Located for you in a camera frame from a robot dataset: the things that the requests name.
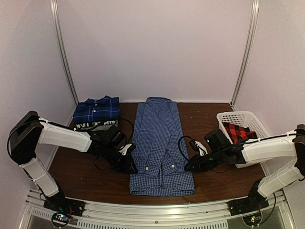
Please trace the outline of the blue small-check long sleeve shirt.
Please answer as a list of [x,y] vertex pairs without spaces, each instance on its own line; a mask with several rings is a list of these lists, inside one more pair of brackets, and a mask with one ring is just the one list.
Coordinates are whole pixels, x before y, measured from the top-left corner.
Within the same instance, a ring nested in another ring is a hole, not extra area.
[[185,171],[188,152],[177,102],[149,97],[139,103],[132,142],[138,169],[130,175],[132,195],[168,197],[195,193],[193,175]]

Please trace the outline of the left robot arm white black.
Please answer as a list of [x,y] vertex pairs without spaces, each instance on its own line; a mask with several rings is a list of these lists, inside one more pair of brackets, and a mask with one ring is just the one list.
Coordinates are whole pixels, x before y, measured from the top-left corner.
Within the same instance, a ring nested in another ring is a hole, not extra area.
[[126,135],[112,125],[98,132],[71,129],[38,116],[29,111],[10,131],[7,139],[7,152],[12,161],[18,164],[45,195],[46,200],[58,212],[64,212],[69,204],[61,187],[38,159],[35,150],[38,144],[70,148],[79,152],[104,158],[111,169],[125,174],[137,174],[138,169],[132,157],[135,144],[126,142]]

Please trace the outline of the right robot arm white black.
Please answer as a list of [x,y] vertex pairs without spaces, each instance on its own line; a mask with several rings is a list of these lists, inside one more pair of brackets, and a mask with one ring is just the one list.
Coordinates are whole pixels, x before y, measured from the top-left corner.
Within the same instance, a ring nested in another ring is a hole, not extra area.
[[193,141],[192,146],[197,147],[198,154],[188,159],[186,171],[206,172],[222,163],[254,164],[276,157],[292,158],[284,167],[254,183],[248,196],[243,198],[247,210],[255,210],[269,195],[305,178],[304,124],[282,135],[241,140],[235,144],[221,130],[215,130],[206,135],[205,141],[212,152],[208,154],[200,142]]

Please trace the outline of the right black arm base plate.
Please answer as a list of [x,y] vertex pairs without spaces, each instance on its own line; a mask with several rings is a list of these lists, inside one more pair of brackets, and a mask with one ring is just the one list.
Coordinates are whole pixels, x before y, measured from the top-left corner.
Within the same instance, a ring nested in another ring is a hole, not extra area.
[[269,203],[267,200],[258,202],[253,199],[250,200],[249,198],[234,199],[228,202],[231,216],[258,211],[261,208],[266,208],[268,206]]

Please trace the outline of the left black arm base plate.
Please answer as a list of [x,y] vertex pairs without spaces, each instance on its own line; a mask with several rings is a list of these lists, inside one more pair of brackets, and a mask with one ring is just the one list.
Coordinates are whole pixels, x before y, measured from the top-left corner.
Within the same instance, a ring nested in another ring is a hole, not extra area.
[[44,208],[79,217],[81,217],[83,214],[84,206],[85,202],[70,198],[47,198],[43,204]]

